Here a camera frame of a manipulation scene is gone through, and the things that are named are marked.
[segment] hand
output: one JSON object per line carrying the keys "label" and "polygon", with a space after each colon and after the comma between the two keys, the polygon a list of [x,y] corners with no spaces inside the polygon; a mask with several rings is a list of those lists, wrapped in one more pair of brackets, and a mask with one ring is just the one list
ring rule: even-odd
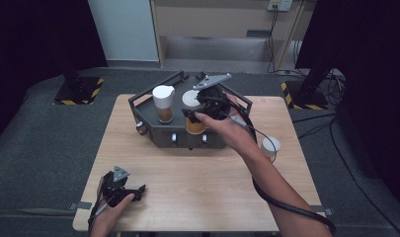
{"label": "hand", "polygon": [[[232,101],[236,105],[239,105],[235,96],[230,94],[226,95],[230,101]],[[239,119],[242,119],[239,113],[234,108],[230,109],[229,115],[236,116]],[[196,113],[196,117],[205,126],[208,126],[215,132],[217,132],[221,136],[225,144],[233,148],[238,153],[242,152],[246,147],[252,148],[257,146],[255,140],[249,133],[248,128],[237,124],[231,118],[216,120],[209,117],[208,115],[200,113]]]}
{"label": "hand", "polygon": [[[103,182],[104,178],[102,178],[100,181],[100,184],[98,186],[98,193]],[[95,218],[90,236],[108,236],[113,231],[114,226],[117,224],[117,221],[120,219],[120,215],[129,206],[133,198],[134,194],[130,194],[115,207],[110,207],[109,205],[107,205],[105,209]],[[98,208],[103,206],[105,203],[107,202],[105,200],[102,200],[99,203]]]}

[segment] electrical outlet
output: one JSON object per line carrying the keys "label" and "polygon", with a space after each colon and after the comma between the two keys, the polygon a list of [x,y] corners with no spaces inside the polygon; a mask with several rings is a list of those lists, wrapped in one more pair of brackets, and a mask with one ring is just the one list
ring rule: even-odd
{"label": "electrical outlet", "polygon": [[292,0],[270,0],[270,3],[268,4],[268,10],[274,11],[277,6],[278,11],[288,12],[291,8],[291,5]]}

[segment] yellow and black tape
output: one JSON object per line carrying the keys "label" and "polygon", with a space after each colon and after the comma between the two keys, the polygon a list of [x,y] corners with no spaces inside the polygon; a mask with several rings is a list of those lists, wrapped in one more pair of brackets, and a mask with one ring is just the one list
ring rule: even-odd
{"label": "yellow and black tape", "polygon": [[280,84],[283,95],[285,96],[285,102],[286,105],[290,109],[297,109],[297,110],[316,110],[316,111],[321,111],[321,110],[328,110],[328,106],[326,105],[297,105],[294,103],[294,100],[292,99],[291,94],[288,91],[288,88],[286,87],[285,83]]}
{"label": "yellow and black tape", "polygon": [[91,105],[95,98],[98,96],[99,91],[101,90],[101,86],[104,83],[104,79],[99,79],[97,85],[94,87],[92,92],[92,96],[85,100],[76,100],[72,98],[64,98],[61,100],[54,100],[55,105],[64,105],[64,106],[75,106],[75,105]]}

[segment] gray carpet floor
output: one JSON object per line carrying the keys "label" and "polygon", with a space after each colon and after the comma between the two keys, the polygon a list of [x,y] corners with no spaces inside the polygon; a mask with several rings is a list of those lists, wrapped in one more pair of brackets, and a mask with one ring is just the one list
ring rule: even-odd
{"label": "gray carpet floor", "polygon": [[[79,201],[116,97],[136,94],[173,73],[124,69],[83,71],[82,75],[105,79],[98,97],[89,106],[52,104],[63,83],[62,77],[42,81],[30,88],[23,105],[0,137],[0,212],[21,208],[67,209],[71,202]],[[233,78],[226,84],[245,96],[283,97],[280,83],[284,80],[300,79],[274,74],[233,73]],[[325,94],[328,86],[327,82],[321,86]],[[334,111],[333,106],[326,111],[289,110],[292,120]],[[297,136],[330,122],[332,118],[296,122]],[[360,187],[400,228],[400,204],[381,180],[369,179],[362,174],[340,122],[334,122],[332,130]],[[334,147],[329,127],[301,138],[300,144],[323,205],[334,210],[329,218],[338,228],[337,236],[400,236],[353,181]],[[0,236],[86,236],[73,230],[72,220],[73,216],[0,213]]]}

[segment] black curtain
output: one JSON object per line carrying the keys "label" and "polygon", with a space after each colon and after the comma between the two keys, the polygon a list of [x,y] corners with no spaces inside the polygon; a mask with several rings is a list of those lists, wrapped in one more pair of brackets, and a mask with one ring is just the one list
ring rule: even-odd
{"label": "black curtain", "polygon": [[312,68],[328,55],[330,48],[321,49],[327,36],[337,39],[331,65],[346,76],[341,125],[364,171],[400,201],[400,0],[319,0],[296,67]]}
{"label": "black curtain", "polygon": [[0,0],[0,134],[30,86],[65,70],[102,66],[87,0]]}

